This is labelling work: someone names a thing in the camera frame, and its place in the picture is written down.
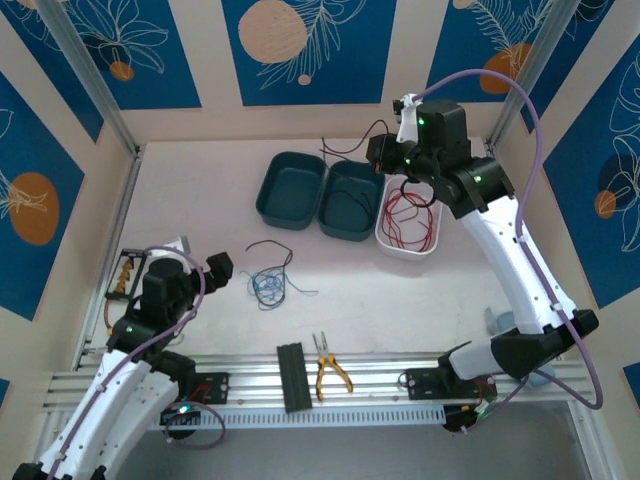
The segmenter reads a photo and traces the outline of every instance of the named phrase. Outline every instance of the red wire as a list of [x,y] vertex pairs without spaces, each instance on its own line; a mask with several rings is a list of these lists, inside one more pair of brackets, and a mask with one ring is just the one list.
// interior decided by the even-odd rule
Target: red wire
[[[406,197],[411,198],[411,201],[416,205],[424,205],[426,208],[417,207],[416,205],[409,205],[404,208],[396,209],[401,200],[405,200],[402,192],[399,188],[394,188],[389,192],[387,201],[384,204],[384,212],[382,217],[382,232],[389,239],[389,245],[396,248],[407,249],[408,245],[420,245],[418,252],[426,252],[431,246],[433,240],[433,212],[431,208],[427,206],[428,201],[421,195],[414,192],[406,192]],[[408,217],[400,218],[405,212],[413,210]],[[426,219],[420,219],[422,212],[426,213]],[[401,223],[415,220],[417,223],[425,228],[425,234],[423,237],[417,240],[405,240],[402,238]]]

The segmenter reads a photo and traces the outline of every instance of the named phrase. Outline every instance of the white plastic bin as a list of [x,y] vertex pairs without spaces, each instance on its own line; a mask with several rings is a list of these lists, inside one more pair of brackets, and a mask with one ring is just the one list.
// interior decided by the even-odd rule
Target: white plastic bin
[[[438,246],[438,237],[440,236],[440,219],[442,218],[442,203],[436,202],[432,205],[431,212],[433,214],[433,232],[431,234],[431,244],[429,248],[420,252],[421,245],[406,245],[406,248],[399,248],[392,245],[389,237],[382,230],[383,221],[384,221],[384,212],[385,205],[387,200],[390,197],[390,193],[396,188],[400,188],[402,182],[404,182],[406,177],[404,176],[393,176],[387,177],[387,181],[384,187],[384,193],[382,194],[382,204],[380,205],[380,211],[378,212],[378,220],[376,222],[376,240],[378,242],[378,247],[382,250],[386,255],[402,258],[404,260],[422,260],[426,258],[431,252],[433,252]],[[405,193],[414,192],[425,198],[427,201],[431,199],[431,195],[433,194],[433,189],[427,185],[426,183],[407,183],[405,186]],[[411,204],[405,200],[404,198],[400,199],[398,202],[398,210],[402,210],[404,207],[409,207]],[[411,240],[418,240],[425,233],[425,228],[423,225],[418,223],[418,218],[414,220],[407,220],[401,226],[402,228],[402,237],[405,242]]]

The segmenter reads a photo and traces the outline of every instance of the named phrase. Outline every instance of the teal bin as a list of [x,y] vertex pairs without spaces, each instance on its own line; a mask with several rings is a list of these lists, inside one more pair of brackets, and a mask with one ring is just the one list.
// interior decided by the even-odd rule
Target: teal bin
[[318,208],[320,229],[330,237],[361,242],[375,229],[384,175],[368,163],[340,161],[329,169]]
[[256,199],[262,220],[289,230],[307,228],[318,208],[325,168],[321,158],[306,153],[273,157]]

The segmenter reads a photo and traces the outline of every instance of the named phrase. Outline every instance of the white table surface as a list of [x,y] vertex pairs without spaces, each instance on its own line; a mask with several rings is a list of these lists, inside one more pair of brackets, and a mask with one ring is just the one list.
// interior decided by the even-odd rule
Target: white table surface
[[[346,150],[357,140],[331,140]],[[375,236],[361,243],[325,236],[314,219],[303,231],[266,225],[255,199],[273,156],[285,150],[317,154],[320,141],[158,142],[147,145],[122,234],[120,248],[144,248],[187,235],[193,256],[204,262],[227,251],[234,276],[205,298],[185,329],[186,354],[275,353],[276,346],[302,342],[315,351],[312,332],[324,330],[336,353],[438,352],[467,340],[489,337],[484,310],[509,309],[482,251],[460,222],[446,211],[436,250],[410,263],[382,254]],[[364,146],[352,157],[364,161]],[[479,139],[473,151],[484,155]],[[289,288],[279,308],[263,312],[247,292],[249,277],[281,263],[275,246],[245,248],[274,239],[293,249],[287,274],[314,297]],[[121,304],[110,311],[112,322]],[[103,346],[98,323],[93,346]]]

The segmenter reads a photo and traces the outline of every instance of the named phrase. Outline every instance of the yellow handled pliers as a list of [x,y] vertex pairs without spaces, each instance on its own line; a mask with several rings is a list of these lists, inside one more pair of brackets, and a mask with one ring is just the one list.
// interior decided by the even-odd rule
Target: yellow handled pliers
[[353,392],[353,382],[349,378],[347,372],[342,370],[342,367],[336,362],[336,356],[329,353],[329,347],[327,346],[327,338],[324,336],[324,332],[320,334],[322,342],[318,342],[316,334],[313,334],[313,342],[316,344],[316,350],[318,350],[318,378],[316,379],[316,396],[318,400],[322,401],[324,395],[322,394],[322,378],[324,377],[324,370],[327,363],[333,367],[333,369],[340,374],[342,379],[347,384],[347,390],[349,393]]

